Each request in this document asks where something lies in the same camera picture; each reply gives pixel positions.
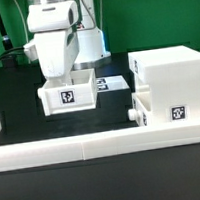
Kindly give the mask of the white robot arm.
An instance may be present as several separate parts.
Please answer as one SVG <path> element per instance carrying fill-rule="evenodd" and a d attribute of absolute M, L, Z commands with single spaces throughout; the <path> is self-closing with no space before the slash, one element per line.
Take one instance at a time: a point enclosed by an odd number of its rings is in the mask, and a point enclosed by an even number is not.
<path fill-rule="evenodd" d="M 109 57 L 104 34 L 85 0 L 28 0 L 33 59 L 46 80 L 67 77 L 76 63 Z"/>

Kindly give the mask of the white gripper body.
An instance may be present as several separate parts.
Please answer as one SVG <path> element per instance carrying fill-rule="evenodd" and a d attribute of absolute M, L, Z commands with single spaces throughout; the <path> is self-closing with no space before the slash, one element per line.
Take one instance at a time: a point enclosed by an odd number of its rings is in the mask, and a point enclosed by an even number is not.
<path fill-rule="evenodd" d="M 66 77 L 79 54 L 78 35 L 71 29 L 34 35 L 39 64 L 44 77 Z"/>

